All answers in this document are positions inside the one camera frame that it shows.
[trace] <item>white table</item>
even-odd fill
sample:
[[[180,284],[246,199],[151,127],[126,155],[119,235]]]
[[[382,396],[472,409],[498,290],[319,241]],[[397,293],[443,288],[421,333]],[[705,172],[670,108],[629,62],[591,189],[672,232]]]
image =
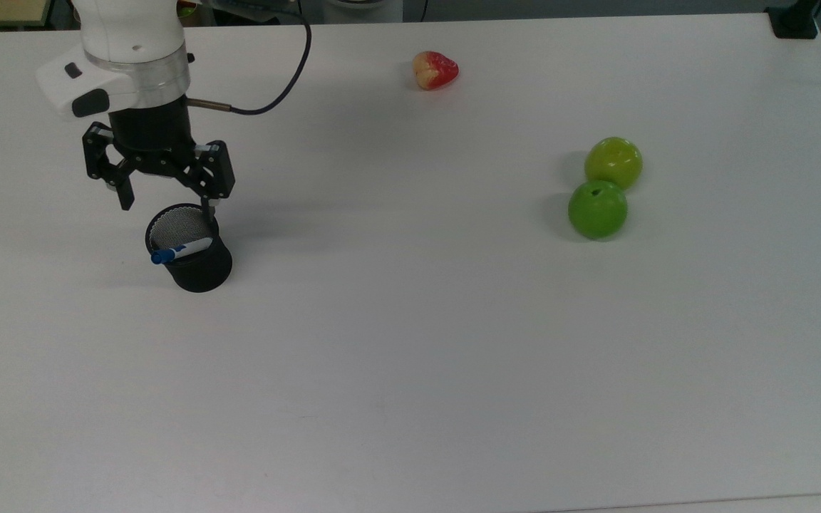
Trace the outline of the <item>white table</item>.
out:
[[[593,509],[593,513],[821,513],[821,496]]]
[[[0,33],[0,511],[521,512],[821,494],[821,39],[766,16],[320,26],[228,143],[234,253],[192,295]],[[187,32],[258,106],[299,27]],[[435,49],[462,75],[413,85]],[[563,217],[635,140],[628,224]]]

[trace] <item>pen holder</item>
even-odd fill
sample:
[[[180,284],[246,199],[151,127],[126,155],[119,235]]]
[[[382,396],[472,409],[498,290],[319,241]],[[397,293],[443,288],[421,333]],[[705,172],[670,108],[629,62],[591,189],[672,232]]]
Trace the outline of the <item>pen holder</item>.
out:
[[[205,237],[211,237],[208,248],[162,264],[180,288],[189,292],[216,289],[230,276],[234,261],[221,240],[217,220],[209,223],[196,204],[174,204],[155,215],[144,234],[149,253],[170,249]]]

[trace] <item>apple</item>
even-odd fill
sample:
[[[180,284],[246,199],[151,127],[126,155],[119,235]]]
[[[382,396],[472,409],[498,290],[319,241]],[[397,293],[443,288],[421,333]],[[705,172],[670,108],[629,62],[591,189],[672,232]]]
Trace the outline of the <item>apple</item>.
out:
[[[584,159],[584,177],[606,180],[629,189],[641,173],[641,153],[635,144],[622,137],[607,137],[594,145]]]
[[[613,182],[584,182],[569,199],[569,221],[587,238],[612,236],[626,221],[626,195]]]
[[[413,74],[421,88],[434,90],[458,76],[458,64],[439,52],[420,52],[413,58]]]

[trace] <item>marker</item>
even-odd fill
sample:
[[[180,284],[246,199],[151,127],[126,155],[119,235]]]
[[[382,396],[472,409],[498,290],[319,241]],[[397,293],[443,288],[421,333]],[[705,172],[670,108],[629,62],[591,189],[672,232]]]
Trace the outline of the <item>marker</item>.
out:
[[[166,264],[167,262],[181,259],[183,256],[188,257],[190,254],[204,251],[208,246],[211,246],[212,241],[214,241],[214,238],[205,237],[170,249],[158,249],[150,254],[150,260],[157,265]]]

